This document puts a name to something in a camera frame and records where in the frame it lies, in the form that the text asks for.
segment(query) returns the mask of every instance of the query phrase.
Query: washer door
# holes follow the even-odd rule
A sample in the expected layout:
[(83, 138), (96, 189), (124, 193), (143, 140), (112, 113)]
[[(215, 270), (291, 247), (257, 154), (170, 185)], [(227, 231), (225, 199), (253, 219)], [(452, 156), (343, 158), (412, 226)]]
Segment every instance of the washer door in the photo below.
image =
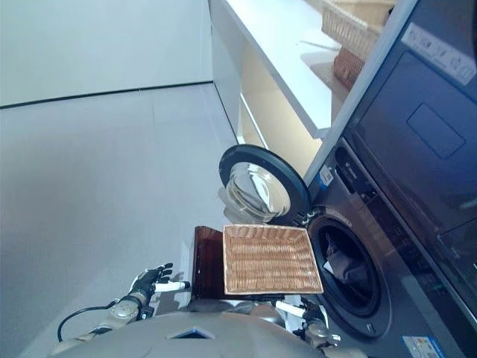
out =
[(256, 145), (227, 149), (219, 164), (225, 214), (235, 223), (299, 225), (310, 208), (298, 173), (275, 153)]

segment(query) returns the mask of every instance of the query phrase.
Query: wicker basket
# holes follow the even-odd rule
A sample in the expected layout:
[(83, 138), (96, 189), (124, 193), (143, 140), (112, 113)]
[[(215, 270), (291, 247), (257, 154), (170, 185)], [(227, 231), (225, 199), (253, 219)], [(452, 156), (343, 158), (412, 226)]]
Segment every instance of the wicker basket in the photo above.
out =
[(342, 48), (333, 62), (333, 74), (349, 90), (358, 78), (364, 61), (345, 48)]
[(366, 60), (394, 0), (323, 0), (322, 32)]

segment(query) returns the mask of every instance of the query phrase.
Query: brown basket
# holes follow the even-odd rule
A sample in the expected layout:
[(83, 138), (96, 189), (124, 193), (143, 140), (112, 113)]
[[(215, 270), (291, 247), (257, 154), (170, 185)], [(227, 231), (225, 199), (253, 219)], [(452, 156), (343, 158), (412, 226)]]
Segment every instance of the brown basket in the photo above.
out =
[(351, 90), (363, 66), (364, 61), (361, 58), (341, 48), (333, 63), (333, 73), (347, 89)]
[(306, 229), (224, 227), (225, 293), (323, 293)]
[(395, 0), (323, 0), (322, 32), (366, 60)]

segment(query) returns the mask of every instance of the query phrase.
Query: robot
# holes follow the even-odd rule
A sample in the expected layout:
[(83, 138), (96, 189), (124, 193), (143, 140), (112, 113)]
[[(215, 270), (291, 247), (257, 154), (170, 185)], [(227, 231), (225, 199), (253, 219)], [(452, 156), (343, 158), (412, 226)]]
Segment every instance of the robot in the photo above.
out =
[[(59, 343), (50, 357), (366, 357), (358, 349), (338, 347), (340, 337), (329, 332), (324, 308), (305, 298), (299, 307), (272, 301), (252, 303), (251, 310), (230, 305), (221, 309), (217, 302), (213, 312), (210, 302), (207, 309), (201, 309), (199, 300), (191, 301), (182, 311), (154, 316), (154, 308), (149, 306), (153, 295), (190, 287), (186, 281), (170, 281), (171, 268), (168, 263), (144, 270), (123, 298), (67, 316), (58, 327)], [(63, 325), (88, 310), (108, 313), (91, 332), (63, 341)], [(302, 329), (288, 332), (277, 310), (304, 320)]]

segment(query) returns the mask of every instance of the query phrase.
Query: white countertop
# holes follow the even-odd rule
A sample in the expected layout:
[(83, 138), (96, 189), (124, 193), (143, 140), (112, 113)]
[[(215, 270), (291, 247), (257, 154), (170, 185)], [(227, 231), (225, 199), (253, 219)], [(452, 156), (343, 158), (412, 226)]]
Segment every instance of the white countertop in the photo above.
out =
[(331, 126), (332, 91), (301, 56), (331, 62), (340, 47), (304, 0), (224, 0), (226, 9), (314, 138)]

